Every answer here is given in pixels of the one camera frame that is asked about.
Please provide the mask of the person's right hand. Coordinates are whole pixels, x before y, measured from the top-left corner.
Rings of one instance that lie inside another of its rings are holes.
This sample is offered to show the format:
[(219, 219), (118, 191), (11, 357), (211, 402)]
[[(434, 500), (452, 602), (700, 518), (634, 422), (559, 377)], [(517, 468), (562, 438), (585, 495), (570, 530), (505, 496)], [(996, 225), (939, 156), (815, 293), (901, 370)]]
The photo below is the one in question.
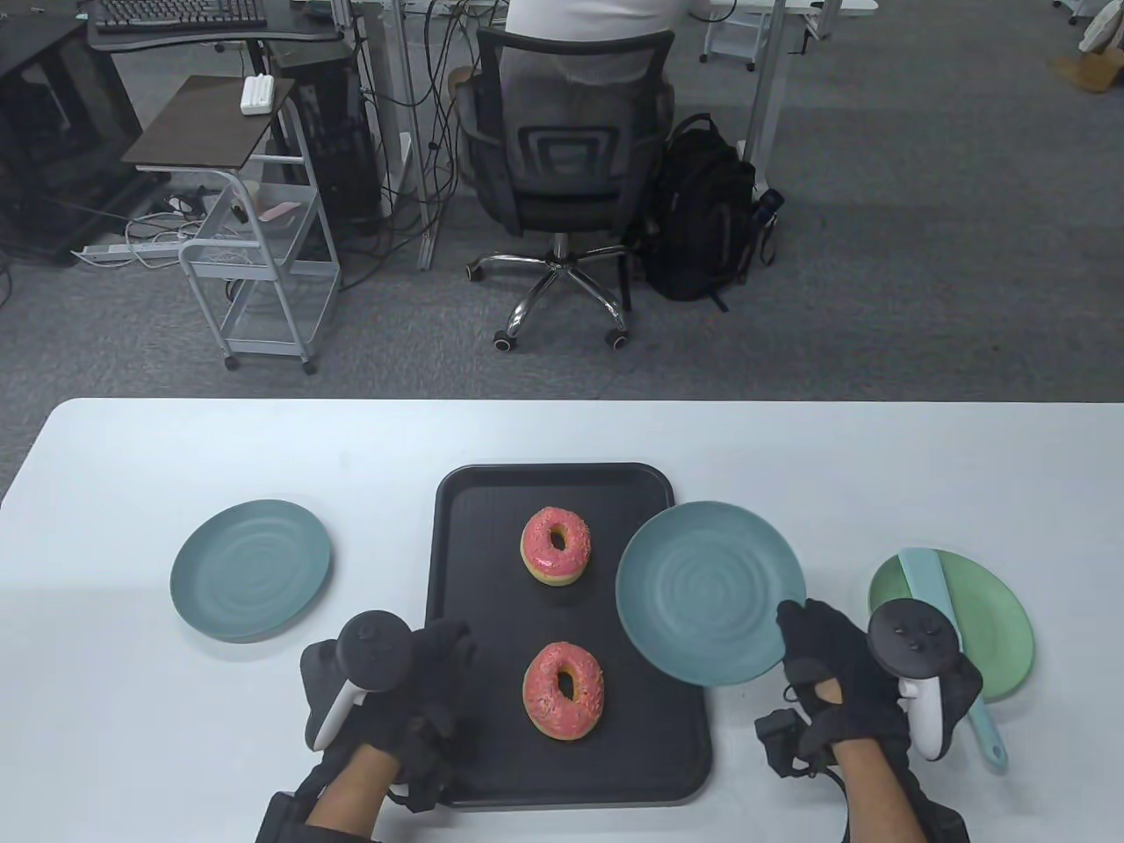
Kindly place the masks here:
[(861, 629), (830, 602), (782, 601), (776, 625), (787, 682), (810, 719), (803, 754), (874, 738), (939, 761), (984, 690), (952, 622), (931, 602), (883, 602)]

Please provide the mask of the person's left hand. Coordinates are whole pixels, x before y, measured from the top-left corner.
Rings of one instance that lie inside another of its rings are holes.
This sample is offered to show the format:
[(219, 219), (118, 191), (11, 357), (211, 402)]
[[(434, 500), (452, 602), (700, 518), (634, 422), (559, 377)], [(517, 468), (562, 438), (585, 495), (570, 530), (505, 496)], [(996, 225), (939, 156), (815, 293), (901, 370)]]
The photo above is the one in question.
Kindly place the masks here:
[(306, 746), (320, 763), (298, 786), (305, 808), (321, 797), (357, 747), (374, 747), (399, 764), (391, 800), (432, 812), (453, 779), (446, 756), (475, 643), (462, 620), (409, 629), (395, 614), (354, 616), (337, 638), (307, 646), (299, 659), (309, 716)]

